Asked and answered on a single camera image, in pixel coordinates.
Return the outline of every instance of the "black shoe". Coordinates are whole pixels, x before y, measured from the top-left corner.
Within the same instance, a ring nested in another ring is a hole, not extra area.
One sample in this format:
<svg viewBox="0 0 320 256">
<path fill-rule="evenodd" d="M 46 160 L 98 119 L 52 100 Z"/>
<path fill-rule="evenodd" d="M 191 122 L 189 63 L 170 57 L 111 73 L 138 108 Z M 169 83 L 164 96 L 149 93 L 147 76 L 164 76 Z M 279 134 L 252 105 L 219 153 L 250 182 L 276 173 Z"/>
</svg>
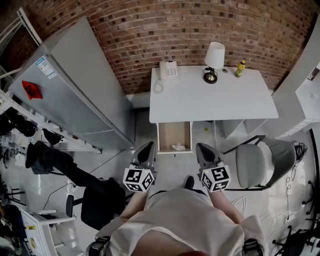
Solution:
<svg viewBox="0 0 320 256">
<path fill-rule="evenodd" d="M 195 186 L 195 178 L 193 176 L 188 176 L 184 183 L 184 188 L 187 190 L 192 190 Z"/>
</svg>

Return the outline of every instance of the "yellow bottle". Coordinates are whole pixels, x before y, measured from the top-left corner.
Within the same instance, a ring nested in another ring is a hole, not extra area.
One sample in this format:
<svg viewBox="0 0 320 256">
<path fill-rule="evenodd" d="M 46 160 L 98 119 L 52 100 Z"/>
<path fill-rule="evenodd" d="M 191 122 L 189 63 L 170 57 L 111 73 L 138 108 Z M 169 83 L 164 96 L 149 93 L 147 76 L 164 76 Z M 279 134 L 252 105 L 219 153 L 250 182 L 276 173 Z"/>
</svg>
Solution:
<svg viewBox="0 0 320 256">
<path fill-rule="evenodd" d="M 245 67 L 246 67 L 246 61 L 243 59 L 241 62 L 239 62 L 238 69 L 235 72 L 235 76 L 237 78 L 242 76 L 242 72 L 245 69 Z"/>
</svg>

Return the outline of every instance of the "brick wall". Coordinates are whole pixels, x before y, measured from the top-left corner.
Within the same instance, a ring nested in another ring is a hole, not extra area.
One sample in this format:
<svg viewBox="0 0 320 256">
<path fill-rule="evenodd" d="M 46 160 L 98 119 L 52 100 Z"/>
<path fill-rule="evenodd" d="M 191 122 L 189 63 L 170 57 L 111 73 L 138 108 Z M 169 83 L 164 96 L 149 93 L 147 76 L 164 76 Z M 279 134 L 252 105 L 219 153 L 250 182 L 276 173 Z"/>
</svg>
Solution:
<svg viewBox="0 0 320 256">
<path fill-rule="evenodd" d="M 313 0 L 7 0 L 0 29 L 19 6 L 42 39 L 87 15 L 127 94 L 150 90 L 151 68 L 159 61 L 205 65 L 212 41 L 225 45 L 226 66 L 244 58 L 274 89 L 299 58 L 319 11 Z M 7 70 L 35 49 L 21 30 L 0 59 Z"/>
</svg>

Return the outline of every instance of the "lamp base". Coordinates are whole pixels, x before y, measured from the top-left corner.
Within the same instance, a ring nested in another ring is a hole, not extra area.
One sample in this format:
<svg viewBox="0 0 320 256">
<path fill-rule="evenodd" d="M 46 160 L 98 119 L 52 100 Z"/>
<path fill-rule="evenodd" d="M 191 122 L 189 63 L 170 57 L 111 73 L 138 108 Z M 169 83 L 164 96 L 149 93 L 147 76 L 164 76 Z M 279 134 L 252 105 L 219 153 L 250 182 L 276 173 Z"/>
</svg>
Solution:
<svg viewBox="0 0 320 256">
<path fill-rule="evenodd" d="M 210 72 L 203 75 L 203 80 L 208 84 L 215 84 L 218 81 L 217 73 L 214 68 L 206 68 L 205 70 L 210 70 Z"/>
</svg>

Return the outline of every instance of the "equipment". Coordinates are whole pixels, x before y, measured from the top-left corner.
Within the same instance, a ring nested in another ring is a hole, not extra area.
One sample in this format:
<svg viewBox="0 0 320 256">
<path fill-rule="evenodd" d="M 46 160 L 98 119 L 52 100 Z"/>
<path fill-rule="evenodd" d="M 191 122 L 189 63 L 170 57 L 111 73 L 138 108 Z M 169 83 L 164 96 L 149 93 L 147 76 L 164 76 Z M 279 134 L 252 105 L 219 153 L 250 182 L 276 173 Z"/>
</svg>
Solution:
<svg viewBox="0 0 320 256">
<path fill-rule="evenodd" d="M 153 176 L 156 146 L 154 142 L 142 145 L 132 156 L 123 176 L 123 184 L 133 192 L 145 192 L 155 181 Z"/>
<path fill-rule="evenodd" d="M 161 80 L 176 80 L 178 78 L 178 69 L 176 61 L 161 61 L 160 66 L 160 77 Z"/>
</svg>

